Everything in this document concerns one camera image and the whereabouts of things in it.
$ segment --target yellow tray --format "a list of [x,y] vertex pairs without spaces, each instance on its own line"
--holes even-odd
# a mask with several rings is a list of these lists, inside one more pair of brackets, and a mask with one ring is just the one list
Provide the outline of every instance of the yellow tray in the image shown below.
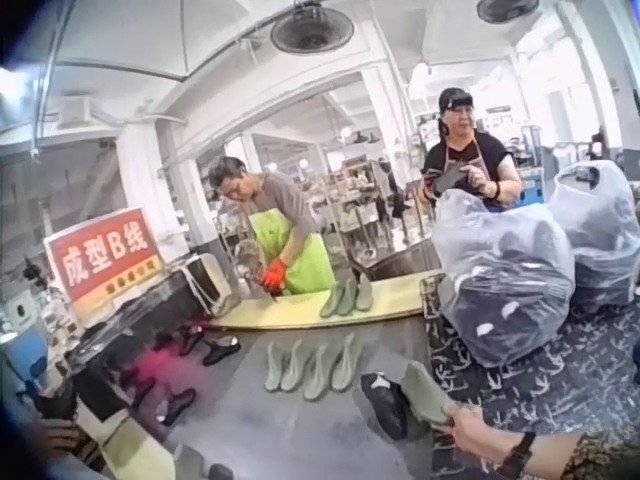
[[320,318],[320,309],[329,298],[329,291],[326,291],[279,297],[275,301],[269,298],[244,300],[213,322],[236,330],[279,330],[354,325],[416,315],[422,312],[420,279],[439,272],[429,270],[373,282],[373,307],[368,312]]

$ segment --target dark sleeve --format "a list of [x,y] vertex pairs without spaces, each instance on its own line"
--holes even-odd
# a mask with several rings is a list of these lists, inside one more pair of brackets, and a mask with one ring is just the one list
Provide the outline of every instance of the dark sleeve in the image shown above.
[[640,438],[633,426],[580,437],[561,480],[640,478]]
[[480,135],[482,135],[482,140],[478,142],[478,146],[482,152],[482,158],[487,166],[491,180],[497,181],[498,166],[504,157],[510,155],[510,152],[507,150],[507,147],[493,135],[489,135],[488,133],[482,133]]
[[304,238],[318,231],[311,210],[296,184],[284,175],[272,175],[278,210],[293,224],[292,233]]
[[424,177],[436,177],[442,173],[444,169],[444,146],[438,143],[431,147],[424,159],[422,167],[422,175]]

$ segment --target metal table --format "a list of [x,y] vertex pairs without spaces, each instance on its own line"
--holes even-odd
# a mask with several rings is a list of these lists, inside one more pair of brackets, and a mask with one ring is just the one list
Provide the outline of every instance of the metal table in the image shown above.
[[313,331],[240,333],[242,350],[205,368],[197,347],[189,367],[166,368],[177,387],[196,386],[199,398],[170,432],[169,448],[185,443],[207,462],[222,463],[238,479],[334,480],[428,479],[431,435],[391,442],[380,430],[360,393],[358,380],[346,393],[329,392],[308,403],[302,393],[264,390],[269,342],[287,346],[304,335],[318,344],[355,331],[366,345],[360,372],[384,371],[400,379],[408,359],[426,361],[427,337],[421,316],[358,327]]

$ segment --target gray t-shirt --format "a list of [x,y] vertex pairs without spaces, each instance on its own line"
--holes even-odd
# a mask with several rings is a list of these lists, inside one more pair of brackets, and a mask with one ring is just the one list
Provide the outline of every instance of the gray t-shirt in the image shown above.
[[292,233],[297,237],[319,231],[304,195],[293,180],[280,172],[265,173],[263,178],[262,191],[246,204],[249,216],[275,208],[291,222]]

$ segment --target plastic bag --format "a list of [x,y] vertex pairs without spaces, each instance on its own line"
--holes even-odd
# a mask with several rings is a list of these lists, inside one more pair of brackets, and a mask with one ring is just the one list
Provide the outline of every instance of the plastic bag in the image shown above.
[[573,303],[586,311],[633,301],[640,226],[633,193],[611,160],[578,162],[555,177],[549,209],[576,257]]
[[484,367],[542,346],[569,313],[569,240],[544,205],[491,213],[461,190],[436,206],[433,243],[446,278],[441,312]]

